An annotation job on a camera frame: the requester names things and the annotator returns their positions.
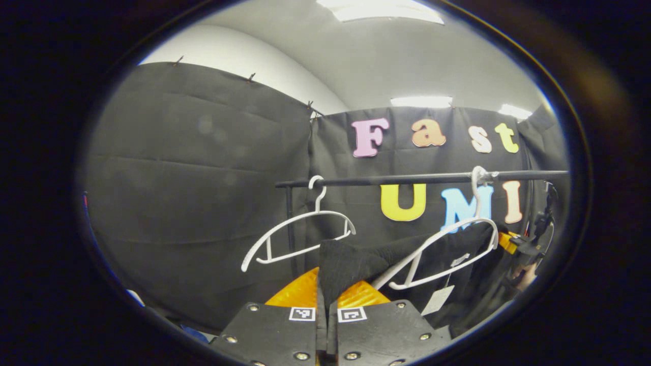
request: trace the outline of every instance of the black clothing rack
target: black clothing rack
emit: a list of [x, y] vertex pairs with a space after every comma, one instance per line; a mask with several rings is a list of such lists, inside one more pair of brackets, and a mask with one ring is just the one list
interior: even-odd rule
[[[504, 182], [507, 180], [546, 180], [568, 176], [569, 171], [492, 171], [488, 172], [493, 182]], [[316, 187], [322, 186], [379, 186], [380, 184], [418, 184], [418, 183], [470, 183], [471, 173], [438, 173], [418, 175], [386, 175], [367, 176], [364, 178], [342, 178], [342, 179], [321, 179], [314, 182]], [[276, 188], [284, 188], [287, 203], [287, 218], [294, 215], [292, 211], [292, 188], [307, 187], [308, 180], [290, 180], [276, 183]], [[287, 235], [290, 251], [295, 250], [294, 228], [287, 225]], [[294, 278], [298, 277], [296, 258], [292, 259], [292, 273]]]

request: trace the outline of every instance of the plastic hanger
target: plastic hanger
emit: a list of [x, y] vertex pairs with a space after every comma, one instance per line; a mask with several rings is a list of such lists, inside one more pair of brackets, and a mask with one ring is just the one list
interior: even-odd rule
[[[320, 175], [313, 176], [310, 179], [310, 182], [309, 182], [307, 187], [309, 189], [313, 189], [314, 182], [316, 182], [319, 179], [324, 179], [324, 178], [322, 176], [320, 176]], [[251, 262], [251, 259], [253, 258], [253, 255], [255, 254], [256, 251], [258, 251], [258, 249], [260, 249], [260, 247], [262, 246], [262, 244], [264, 242], [267, 243], [267, 259], [261, 259], [261, 258], [256, 258], [255, 259], [258, 263], [262, 263], [262, 264], [269, 264], [269, 263], [273, 263], [273, 262], [278, 262], [279, 260], [295, 257], [297, 255], [307, 253], [308, 251], [318, 249], [321, 246], [321, 244], [317, 244], [317, 245], [315, 245], [313, 247], [309, 247], [309, 248], [306, 248], [306, 249], [303, 249], [303, 250], [295, 251], [293, 253], [289, 253], [289, 254], [286, 254], [286, 255], [281, 255], [280, 257], [273, 258], [271, 256], [271, 235], [273, 233], [275, 233], [276, 231], [278, 231], [280, 228], [284, 227], [285, 225], [288, 225], [288, 224], [293, 223], [295, 221], [298, 221], [300, 219], [309, 218], [311, 216], [317, 216], [317, 215], [335, 215], [335, 216], [339, 216], [339, 217], [344, 218], [344, 220], [345, 220], [344, 221], [344, 234], [342, 236], [336, 237], [334, 240], [343, 239], [343, 238], [347, 237], [350, 234], [355, 235], [355, 233], [356, 233], [355, 225], [353, 225], [352, 221], [350, 221], [350, 219], [346, 215], [341, 214], [340, 212], [336, 212], [336, 211], [321, 211], [321, 200], [324, 198], [325, 195], [326, 195], [326, 187], [323, 186], [321, 194], [319, 194], [319, 196], [316, 198], [316, 202], [314, 203], [314, 211], [306, 212], [306, 213], [298, 215], [298, 216], [296, 216], [294, 218], [288, 219], [288, 220], [274, 226], [271, 230], [269, 230], [267, 233], [262, 235], [262, 237], [260, 239], [258, 239], [258, 241], [255, 242], [255, 244], [253, 244], [253, 246], [249, 249], [249, 252], [244, 257], [244, 261], [242, 262], [242, 272], [246, 272], [247, 268], [249, 267], [249, 263]]]
[[[455, 271], [458, 271], [462, 269], [465, 266], [468, 266], [475, 261], [479, 260], [483, 256], [487, 255], [491, 250], [497, 248], [498, 245], [498, 237], [497, 237], [497, 225], [495, 222], [491, 219], [485, 219], [485, 218], [480, 218], [479, 217], [479, 212], [481, 212], [481, 196], [477, 192], [477, 184], [483, 183], [486, 185], [491, 181], [491, 174], [487, 172], [484, 168], [482, 167], [475, 167], [473, 169], [473, 172], [471, 173], [471, 183], [473, 185], [473, 195], [475, 196], [475, 199], [477, 200], [477, 208], [475, 209], [475, 216], [469, 219], [464, 219], [461, 220], [454, 225], [450, 225], [443, 229], [442, 231], [437, 232], [436, 234], [430, 236], [425, 242], [418, 248], [416, 249], [412, 254], [408, 255], [405, 257], [403, 260], [400, 262], [396, 263], [394, 266], [389, 268], [386, 272], [381, 274], [375, 281], [373, 281], [372, 286], [376, 289], [379, 290], [380, 287], [384, 286], [386, 282], [388, 282], [394, 275], [396, 275], [401, 269], [403, 269], [409, 262], [411, 262], [411, 268], [409, 269], [409, 274], [407, 275], [407, 279], [405, 280], [405, 283], [403, 285], [398, 285], [395, 282], [390, 282], [389, 287], [391, 287], [394, 290], [404, 290], [404, 289], [409, 289], [414, 286], [422, 285], [427, 282], [434, 281], [435, 279], [439, 279], [441, 277], [444, 277], [446, 275], [449, 275]], [[450, 233], [451, 231], [456, 230], [457, 228], [460, 228], [466, 224], [470, 223], [476, 223], [476, 222], [486, 222], [489, 223], [493, 227], [493, 234], [491, 237], [492, 244], [486, 248], [485, 251], [483, 251], [481, 254], [475, 256], [475, 258], [472, 258], [471, 260], [461, 263], [457, 266], [453, 266], [449, 270], [443, 271], [441, 273], [431, 275], [430, 277], [426, 277], [423, 279], [419, 279], [414, 281], [413, 276], [416, 273], [416, 268], [418, 268], [418, 264], [421, 261], [421, 254], [422, 251], [425, 250], [428, 246], [430, 246], [432, 243], [434, 243], [436, 240], [439, 240], [446, 234]]]

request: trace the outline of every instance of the white wall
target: white wall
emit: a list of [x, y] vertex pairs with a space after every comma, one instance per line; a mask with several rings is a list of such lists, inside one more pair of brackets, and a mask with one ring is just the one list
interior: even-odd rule
[[350, 110], [328, 87], [277, 48], [232, 29], [214, 25], [190, 27], [162, 44], [141, 64], [177, 61], [230, 72], [281, 91], [323, 114]]

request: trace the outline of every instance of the blue letter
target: blue letter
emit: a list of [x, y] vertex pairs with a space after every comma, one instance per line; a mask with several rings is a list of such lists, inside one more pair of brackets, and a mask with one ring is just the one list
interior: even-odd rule
[[[481, 218], [490, 219], [490, 198], [493, 195], [493, 187], [491, 186], [481, 186], [477, 188], [477, 193], [482, 197], [482, 209], [479, 212]], [[447, 206], [445, 208], [445, 225], [441, 227], [441, 230], [445, 227], [461, 221], [463, 219], [472, 218], [475, 215], [475, 210], [477, 209], [477, 199], [473, 197], [473, 200], [468, 204], [465, 200], [464, 194], [461, 193], [459, 188], [449, 188], [441, 192], [441, 196], [444, 198]]]

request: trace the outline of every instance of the ceiling light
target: ceiling light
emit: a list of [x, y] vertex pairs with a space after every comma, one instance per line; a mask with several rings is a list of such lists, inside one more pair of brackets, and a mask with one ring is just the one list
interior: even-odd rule
[[391, 104], [396, 107], [448, 108], [451, 103], [451, 96], [409, 96], [391, 99]]
[[409, 18], [443, 24], [431, 8], [413, 0], [316, 0], [328, 8], [339, 21], [367, 18]]
[[531, 116], [530, 111], [526, 111], [522, 108], [514, 107], [510, 104], [502, 104], [502, 109], [497, 111], [503, 115], [510, 115], [516, 117], [517, 119], [528, 119]]

